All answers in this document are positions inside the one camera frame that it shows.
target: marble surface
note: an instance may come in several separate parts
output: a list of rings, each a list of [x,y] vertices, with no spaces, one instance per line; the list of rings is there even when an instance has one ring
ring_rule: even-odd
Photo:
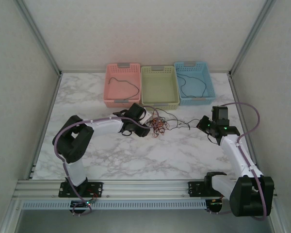
[[[104,73],[65,73],[48,124],[47,132],[35,168],[33,179],[62,180],[62,162],[55,156],[52,139],[72,115],[83,119],[107,117],[117,108],[107,108],[103,102]],[[211,107],[233,102],[226,74],[211,74],[217,99],[212,105],[180,106],[169,111],[178,119],[190,121],[203,115],[211,117]],[[236,107],[229,106],[230,125],[242,133]],[[162,116],[171,118],[160,111]],[[208,141],[206,134],[194,128],[167,131],[153,138],[139,138],[119,133],[92,139],[83,164],[89,179],[165,180],[202,179],[209,171],[223,171],[233,177],[230,162],[220,146]]]

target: light green basket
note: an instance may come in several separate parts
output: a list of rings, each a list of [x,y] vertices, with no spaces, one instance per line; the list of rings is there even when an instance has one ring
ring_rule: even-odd
[[[142,67],[141,99],[143,105],[150,105],[163,110],[177,109],[180,99],[175,67]]]

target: pink basket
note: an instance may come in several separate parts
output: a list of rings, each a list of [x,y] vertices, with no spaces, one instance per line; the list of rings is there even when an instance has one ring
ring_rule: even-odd
[[[103,101],[108,108],[131,107],[139,103],[141,72],[138,63],[107,65]]]

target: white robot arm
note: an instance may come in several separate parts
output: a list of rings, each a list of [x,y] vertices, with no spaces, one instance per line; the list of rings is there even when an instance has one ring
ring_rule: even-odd
[[[104,135],[107,133],[119,133],[123,127],[123,121],[120,119],[110,119],[105,121],[93,122],[87,124],[94,131],[92,138]],[[79,159],[73,163],[65,161],[66,168],[74,186],[79,186],[86,180],[85,169],[82,163],[82,159]]]
[[[86,193],[84,192],[86,192],[85,190],[88,187],[88,180],[81,158],[91,138],[107,133],[123,134],[125,131],[130,133],[134,132],[138,136],[144,137],[149,133],[149,128],[142,128],[130,120],[112,118],[124,117],[140,123],[140,117],[143,114],[146,115],[146,110],[134,104],[129,110],[114,113],[114,115],[104,121],[77,125],[77,122],[83,120],[78,116],[72,116],[63,126],[61,131],[67,128],[67,126],[72,124],[76,125],[58,138],[57,150],[65,158],[64,167],[67,170],[67,174],[69,174],[70,184],[77,189],[77,192],[81,196],[86,197]],[[251,160],[247,151],[243,151],[242,154],[239,150],[238,138],[240,133],[236,127],[229,126],[227,107],[214,106],[212,109],[212,120],[209,120],[207,116],[203,116],[197,128],[217,140],[218,145],[221,146],[231,162],[236,177],[238,177],[237,182],[234,182],[223,172],[207,173],[204,181],[205,185],[203,185],[205,189],[210,192],[218,191],[221,195],[225,196],[229,200],[231,210],[235,216],[261,216],[265,213],[265,206],[267,215],[269,215],[273,199],[274,182],[271,177],[263,176],[262,172]],[[257,191],[257,179],[262,187],[262,192]],[[68,182],[62,184],[63,187],[67,187]],[[262,195],[265,199],[265,205],[261,201]]]
[[[197,128],[217,140],[238,178],[233,182],[223,172],[209,172],[205,176],[206,188],[226,197],[235,216],[269,215],[274,182],[271,177],[264,177],[248,152],[241,149],[240,133],[235,126],[229,125],[227,107],[213,106],[212,120],[203,116]]]

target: wire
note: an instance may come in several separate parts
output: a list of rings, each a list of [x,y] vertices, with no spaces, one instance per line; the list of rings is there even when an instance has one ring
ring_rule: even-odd
[[[94,203],[97,201],[97,198],[98,198],[98,195],[96,193],[94,193],[93,191],[91,190],[87,190],[87,191],[90,191],[91,193],[93,193],[93,197],[91,199],[89,199],[86,203]]]
[[[242,104],[242,105],[249,106],[249,107],[251,107],[251,108],[256,112],[256,114],[257,114],[257,116],[258,116],[258,121],[257,121],[257,124],[255,125],[255,127],[253,127],[253,128],[252,128],[251,130],[249,130],[248,132],[243,133],[243,134],[240,135],[240,136],[238,137],[238,139],[237,139],[237,144],[239,145],[239,146],[238,146],[238,149],[239,149],[240,153],[241,153],[242,156],[243,156],[243,159],[246,161],[246,163],[247,163],[247,165],[248,165],[248,167],[249,167],[249,169],[250,169],[251,164],[250,164],[249,160],[247,159],[247,157],[245,156],[245,154],[244,154],[244,152],[243,152],[243,150],[242,150],[242,147],[241,147],[241,144],[240,144],[240,139],[241,139],[242,137],[244,137],[244,136],[246,136],[246,135],[252,133],[254,130],[256,130],[256,129],[258,128],[258,126],[259,126],[259,124],[260,124],[260,114],[259,114],[258,110],[257,110],[254,106],[252,106],[251,104],[249,104],[249,103],[244,103],[244,102],[233,102],[233,103],[222,104],[221,106],[227,106],[227,105],[232,105],[232,104]],[[266,217],[267,217],[267,210],[266,210],[266,203],[265,203],[265,199],[264,199],[264,194],[263,194],[262,187],[261,187],[261,184],[260,184],[260,181],[259,181],[259,179],[258,179],[258,176],[257,176],[256,172],[255,172],[253,169],[250,169],[250,170],[251,170],[251,172],[252,172],[252,174],[253,174],[253,176],[254,176],[256,182],[257,182],[258,190],[259,190],[259,194],[260,194],[260,197],[261,197],[262,207],[263,207],[263,217],[262,217],[262,218],[258,218],[258,217],[254,217],[254,216],[253,216],[252,218],[255,219],[255,220],[258,220],[258,221],[264,221],[264,220],[266,219]]]
[[[165,112],[166,114],[173,116],[175,119],[166,120],[166,118],[163,117],[163,116],[155,117],[155,113],[153,112],[153,119],[151,121],[148,121],[147,124],[148,125],[153,125],[157,121],[159,122],[158,126],[153,128],[152,136],[154,138],[157,138],[160,134],[164,135],[166,130],[171,131],[173,129],[180,129],[180,128],[189,128],[189,130],[191,129],[192,126],[190,126],[189,123],[186,123],[185,121],[179,120],[174,114],[168,113],[168,112],[166,112],[165,110],[163,110],[161,108],[156,108],[156,109],[157,110],[161,110],[161,111]],[[173,127],[173,128],[170,128],[170,125],[168,123],[169,121],[176,121],[177,125],[175,127]]]
[[[204,81],[202,81],[201,79],[196,78],[196,77],[191,77],[191,76],[188,76],[188,75],[185,75],[185,74],[179,74],[179,73],[177,73],[177,76],[178,76],[179,78],[181,78],[181,79],[184,80],[184,84],[180,87],[180,90],[181,90],[181,92],[182,92],[186,97],[188,97],[188,98],[189,98],[189,97],[197,98],[197,97],[196,97],[196,96],[187,96],[187,95],[183,92],[182,87],[186,84],[186,80],[185,80],[183,77],[180,77],[179,75],[181,75],[181,76],[185,76],[185,77],[188,77],[188,78],[192,78],[192,79],[197,79],[197,80],[201,81],[201,82],[205,85],[205,88],[204,88],[203,94],[202,94],[202,96],[201,96],[200,98],[204,97],[204,93],[205,93],[206,88],[207,88],[207,85],[206,85],[206,83],[205,83]]]
[[[190,120],[189,122],[185,123],[185,124],[190,124],[192,121],[194,120],[200,120],[200,119],[193,119],[193,120]]]
[[[124,132],[122,132],[122,135],[126,136],[126,137],[131,136],[132,135],[132,131],[129,131],[129,132],[130,132],[130,134],[123,134]]]
[[[157,116],[160,117],[159,112],[158,112],[155,108],[153,108],[152,106],[144,106],[144,107],[152,108],[152,109],[156,112]],[[86,203],[87,201],[86,201],[83,197],[81,197],[81,195],[76,191],[76,189],[75,189],[75,187],[74,187],[74,185],[73,185],[73,183],[72,183],[72,180],[71,180],[71,178],[70,178],[70,176],[69,176],[69,172],[68,172],[68,169],[67,169],[67,166],[66,166],[66,160],[65,160],[63,157],[61,157],[61,156],[59,155],[58,150],[57,150],[57,143],[58,143],[58,140],[59,140],[59,138],[63,135],[64,132],[66,132],[67,130],[69,130],[69,129],[71,129],[71,128],[77,126],[77,125],[88,124],[88,123],[93,123],[93,122],[102,121],[102,120],[112,120],[112,119],[130,120],[130,121],[132,121],[134,124],[138,125],[138,126],[141,127],[141,128],[144,128],[144,129],[152,129],[152,128],[154,128],[154,127],[157,126],[157,123],[156,123],[154,126],[150,126],[150,127],[148,127],[148,126],[143,126],[143,125],[139,124],[137,121],[135,121],[135,120],[133,120],[133,119],[131,119],[131,118],[128,118],[128,117],[123,117],[123,116],[106,117],[106,118],[100,118],[100,119],[95,119],[95,120],[83,120],[83,121],[79,121],[79,122],[73,123],[73,124],[67,126],[66,128],[62,129],[62,130],[57,134],[57,136],[56,136],[56,138],[55,138],[55,141],[54,141],[54,152],[55,152],[55,155],[57,156],[57,158],[59,158],[59,159],[63,162],[63,167],[64,167],[64,171],[65,171],[65,173],[66,173],[66,176],[67,176],[68,182],[69,182],[69,184],[70,184],[70,186],[71,186],[73,192],[74,192],[74,193],[77,195],[77,197],[81,200],[80,202],[76,203],[76,204],[73,206],[73,208],[72,208],[72,214],[73,214],[73,215],[75,214],[75,212],[74,212],[75,208],[76,208],[78,205],[80,205],[81,203]],[[91,208],[91,206],[88,205],[88,208],[89,208],[89,212],[81,213],[81,214],[79,214],[79,216],[84,216],[84,215],[87,215],[87,214],[91,213],[91,212],[92,212],[92,208]]]
[[[142,119],[144,119],[144,118],[146,117],[146,113],[147,113],[147,111],[146,111],[145,108],[143,108],[143,110],[144,110],[144,114],[145,114],[145,115],[144,115],[142,118],[140,118],[139,121],[141,121]]]
[[[137,88],[137,90],[138,90],[138,92],[137,92],[137,94],[136,95],[138,95],[139,94],[139,92],[140,92],[140,89],[136,86],[136,85],[134,85],[134,84],[132,84],[132,83],[130,83],[130,82],[128,82],[127,80],[118,80],[118,79],[116,79],[115,77],[111,77],[110,79],[109,79],[109,83],[108,84],[110,84],[110,82],[111,82],[111,79],[115,79],[115,80],[117,80],[118,82],[127,82],[127,83],[129,83],[130,85],[133,85],[134,87],[136,87]],[[131,96],[131,97],[128,97],[128,98],[126,98],[126,99],[124,99],[124,100],[128,100],[128,99],[130,99],[130,98],[133,98],[133,97],[135,97],[136,95],[133,95],[133,96]]]
[[[211,141],[211,139],[209,138],[209,134],[207,134],[207,138],[208,138],[208,140],[209,140],[211,143],[218,145],[218,143],[215,143],[215,142]]]

